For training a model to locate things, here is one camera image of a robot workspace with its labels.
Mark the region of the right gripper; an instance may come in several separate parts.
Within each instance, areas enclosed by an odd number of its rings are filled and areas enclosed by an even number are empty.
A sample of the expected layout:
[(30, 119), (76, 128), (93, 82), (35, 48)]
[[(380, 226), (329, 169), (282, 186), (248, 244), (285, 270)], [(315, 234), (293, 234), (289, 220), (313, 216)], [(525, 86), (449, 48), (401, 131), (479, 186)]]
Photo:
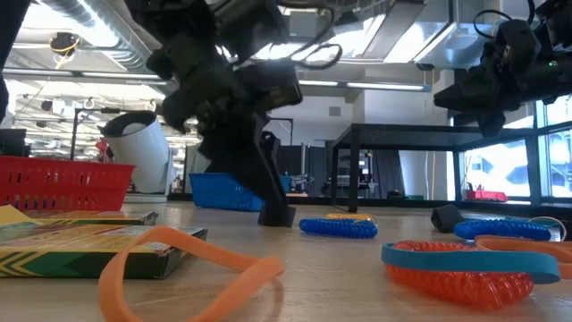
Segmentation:
[(551, 104), (571, 93), (571, 52), (555, 49), (546, 27), (534, 32), (526, 21), (506, 21), (495, 44), (501, 48), (497, 72), (469, 70), (433, 97), (438, 107), (473, 116), (484, 138), (499, 134), (505, 112), (529, 101)]

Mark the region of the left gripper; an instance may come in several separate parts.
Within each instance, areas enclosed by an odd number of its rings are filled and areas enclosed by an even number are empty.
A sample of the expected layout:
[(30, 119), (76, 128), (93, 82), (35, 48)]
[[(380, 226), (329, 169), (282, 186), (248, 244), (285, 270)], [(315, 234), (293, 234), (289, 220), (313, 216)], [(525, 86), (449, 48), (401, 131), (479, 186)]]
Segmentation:
[(147, 59), (149, 70), (178, 83), (163, 102), (166, 123), (181, 132), (190, 118), (202, 123), (206, 133), (200, 153), (210, 161), (207, 170), (231, 175), (278, 209), (288, 206), (276, 166), (281, 141), (264, 131), (267, 118), (259, 114), (302, 101), (294, 63), (279, 59), (235, 68), (217, 47), (226, 47), (243, 63), (283, 40), (283, 32), (263, 26), (152, 27), (148, 33), (161, 47)]

